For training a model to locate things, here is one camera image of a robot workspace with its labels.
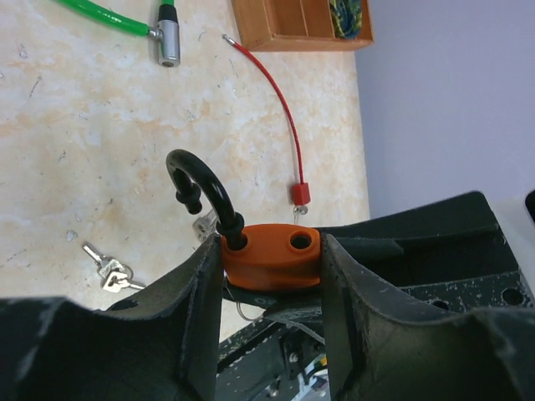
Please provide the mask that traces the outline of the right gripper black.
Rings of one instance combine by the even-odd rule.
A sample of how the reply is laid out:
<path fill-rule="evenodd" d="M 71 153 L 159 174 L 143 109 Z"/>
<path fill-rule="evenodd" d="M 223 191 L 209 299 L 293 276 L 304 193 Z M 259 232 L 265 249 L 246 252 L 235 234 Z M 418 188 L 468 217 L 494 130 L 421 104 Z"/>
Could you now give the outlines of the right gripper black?
<path fill-rule="evenodd" d="M 332 399 L 492 398 L 486 330 L 452 312 L 534 295 L 481 192 L 319 231 Z"/>

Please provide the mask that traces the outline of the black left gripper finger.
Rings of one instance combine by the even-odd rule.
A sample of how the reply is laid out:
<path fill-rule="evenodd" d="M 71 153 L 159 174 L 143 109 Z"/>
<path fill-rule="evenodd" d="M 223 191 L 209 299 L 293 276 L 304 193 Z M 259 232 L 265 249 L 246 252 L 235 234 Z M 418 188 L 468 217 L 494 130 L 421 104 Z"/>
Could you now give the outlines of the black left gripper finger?
<path fill-rule="evenodd" d="M 211 236 L 178 267 L 105 311 L 123 344 L 113 400 L 212 400 L 222 311 L 221 242 Z"/>

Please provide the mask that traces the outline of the orange black padlock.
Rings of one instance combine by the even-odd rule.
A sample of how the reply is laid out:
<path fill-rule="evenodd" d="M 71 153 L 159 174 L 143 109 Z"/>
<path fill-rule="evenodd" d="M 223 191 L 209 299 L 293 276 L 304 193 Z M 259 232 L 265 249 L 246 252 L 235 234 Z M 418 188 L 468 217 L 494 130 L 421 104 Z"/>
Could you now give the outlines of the orange black padlock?
<path fill-rule="evenodd" d="M 215 173 L 187 150 L 166 156 L 176 200 L 192 215 L 210 202 L 221 237 L 222 266 L 229 282 L 258 292 L 298 290 L 320 282 L 321 239 L 318 230 L 290 224 L 247 226 Z"/>

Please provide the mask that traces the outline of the red cable padlock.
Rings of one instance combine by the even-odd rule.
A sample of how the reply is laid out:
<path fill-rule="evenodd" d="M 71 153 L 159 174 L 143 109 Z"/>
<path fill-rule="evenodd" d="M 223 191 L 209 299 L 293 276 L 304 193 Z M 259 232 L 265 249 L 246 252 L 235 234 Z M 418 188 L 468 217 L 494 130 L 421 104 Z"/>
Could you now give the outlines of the red cable padlock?
<path fill-rule="evenodd" d="M 275 94 L 277 95 L 281 103 L 283 112 L 288 122 L 288 127 L 292 136 L 292 140 L 293 140 L 293 153 L 295 156 L 295 167 L 297 169 L 296 180 L 290 186 L 290 190 L 289 190 L 291 201 L 293 203 L 293 214 L 295 217 L 305 216 L 308 214 L 308 205 L 311 201 L 311 194 L 310 194 L 309 184 L 305 180 L 305 177 L 304 177 L 303 155 L 302 155 L 300 140 L 298 136 L 298 130 L 294 122 L 294 118 L 289 108 L 288 102 L 285 99 L 283 92 L 279 88 L 273 76 L 268 72 L 268 70 L 265 68 L 265 66 L 261 63 L 261 61 L 258 58 L 256 58 L 250 51 L 245 49 L 236 40 L 229 37 L 226 33 L 222 34 L 222 39 L 226 43 L 228 43 L 231 47 L 239 51 L 244 57 L 246 57 L 249 61 L 251 61 L 257 67 L 257 69 L 262 73 L 262 75 L 266 78 L 266 80 L 271 84 L 273 91 L 275 92 Z"/>

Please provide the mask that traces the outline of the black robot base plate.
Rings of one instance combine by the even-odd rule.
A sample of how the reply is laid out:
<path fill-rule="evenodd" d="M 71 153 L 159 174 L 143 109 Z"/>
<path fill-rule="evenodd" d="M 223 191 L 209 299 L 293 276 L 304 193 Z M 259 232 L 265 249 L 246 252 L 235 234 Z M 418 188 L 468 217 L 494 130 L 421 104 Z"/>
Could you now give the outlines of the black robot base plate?
<path fill-rule="evenodd" d="M 247 325 L 219 344 L 216 400 L 315 400 L 327 394 L 318 310 L 270 319 L 237 313 Z"/>

